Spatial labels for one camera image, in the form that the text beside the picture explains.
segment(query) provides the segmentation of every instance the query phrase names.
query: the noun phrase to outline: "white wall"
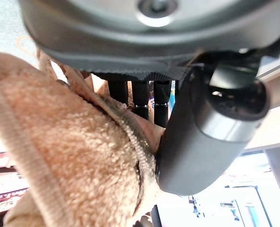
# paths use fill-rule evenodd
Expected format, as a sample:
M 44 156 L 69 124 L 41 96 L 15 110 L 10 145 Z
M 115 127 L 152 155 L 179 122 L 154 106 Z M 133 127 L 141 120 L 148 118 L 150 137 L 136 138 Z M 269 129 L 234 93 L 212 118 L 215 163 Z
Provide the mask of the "white wall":
M 280 143 L 280 106 L 271 109 L 246 148 Z

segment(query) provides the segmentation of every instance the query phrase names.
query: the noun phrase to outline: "fleece fabric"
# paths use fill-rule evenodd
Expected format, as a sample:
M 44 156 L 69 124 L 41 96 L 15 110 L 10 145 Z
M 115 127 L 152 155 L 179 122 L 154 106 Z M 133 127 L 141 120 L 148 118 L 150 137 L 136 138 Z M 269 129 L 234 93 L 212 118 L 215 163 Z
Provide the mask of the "fleece fabric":
M 56 81 L 0 53 L 0 137 L 30 189 L 6 227 L 128 227 L 155 203 L 154 152 L 163 129 L 93 92 L 91 81 L 60 65 Z

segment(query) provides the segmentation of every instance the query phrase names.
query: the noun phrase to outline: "gray plastic housing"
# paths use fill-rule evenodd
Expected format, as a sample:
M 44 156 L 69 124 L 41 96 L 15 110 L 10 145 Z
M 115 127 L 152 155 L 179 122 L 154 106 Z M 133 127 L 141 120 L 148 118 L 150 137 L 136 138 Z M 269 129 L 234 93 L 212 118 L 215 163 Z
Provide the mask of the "gray plastic housing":
M 156 174 L 165 192 L 193 195 L 211 185 L 244 149 L 270 108 L 265 91 L 258 113 L 224 113 L 211 104 L 207 86 L 202 75 L 186 77 L 177 97 L 158 150 Z
M 145 79 L 143 72 L 160 72 L 179 80 L 185 62 L 198 51 L 265 47 L 280 35 L 280 0 L 236 0 L 218 10 L 212 10 L 218 1 L 204 6 L 200 1 L 179 0 L 179 18 L 164 27 L 145 26 L 133 14 L 123 20 L 136 0 L 19 2 L 27 30 L 51 57 L 74 68 L 138 79 Z M 191 17 L 194 8 L 208 8 L 210 13 Z

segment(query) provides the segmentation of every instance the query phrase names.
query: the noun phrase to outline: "tan fleece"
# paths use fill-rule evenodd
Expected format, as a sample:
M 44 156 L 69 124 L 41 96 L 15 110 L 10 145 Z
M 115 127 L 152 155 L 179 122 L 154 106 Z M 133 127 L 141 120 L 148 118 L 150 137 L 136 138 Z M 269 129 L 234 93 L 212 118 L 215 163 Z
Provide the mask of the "tan fleece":
M 162 129 L 100 98 L 80 75 L 69 78 L 77 95 L 0 53 L 0 136 L 30 184 L 5 226 L 41 226 L 34 206 L 49 227 L 132 226 L 154 204 Z

